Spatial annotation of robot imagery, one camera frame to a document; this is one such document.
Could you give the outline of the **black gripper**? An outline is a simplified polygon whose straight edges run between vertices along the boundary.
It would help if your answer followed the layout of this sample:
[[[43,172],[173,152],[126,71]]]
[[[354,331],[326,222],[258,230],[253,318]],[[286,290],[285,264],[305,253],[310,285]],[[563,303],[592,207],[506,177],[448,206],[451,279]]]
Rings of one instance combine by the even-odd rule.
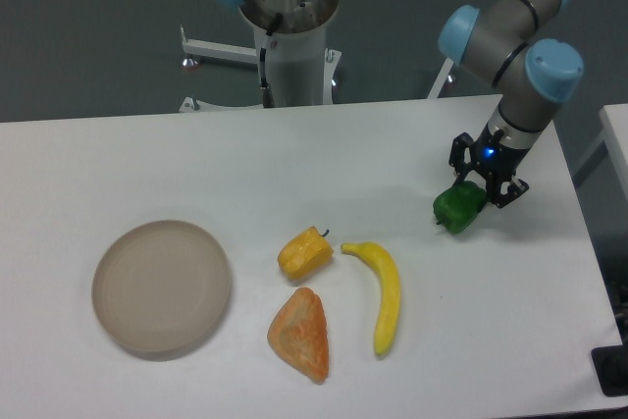
[[[453,186],[463,184],[471,172],[485,178],[485,202],[503,208],[529,190],[529,185],[515,176],[527,149],[512,149],[502,144],[490,144],[482,136],[475,141],[463,132],[452,142],[448,163],[455,179]]]

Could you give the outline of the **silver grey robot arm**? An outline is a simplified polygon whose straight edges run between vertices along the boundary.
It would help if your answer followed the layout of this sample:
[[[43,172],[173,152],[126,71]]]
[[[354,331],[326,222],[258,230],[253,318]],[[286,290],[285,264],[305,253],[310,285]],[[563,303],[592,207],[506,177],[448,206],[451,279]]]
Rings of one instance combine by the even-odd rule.
[[[319,102],[321,89],[306,88],[310,74],[292,76],[296,55],[285,45],[288,39],[321,29],[339,0],[220,1],[238,9],[259,32],[255,61],[263,106]],[[583,60],[572,46],[536,36],[569,1],[495,0],[482,10],[465,5],[440,33],[440,51],[501,96],[481,134],[457,136],[448,158],[455,188],[463,189],[470,173],[484,180],[479,205],[504,207],[527,191],[517,168],[584,73]]]

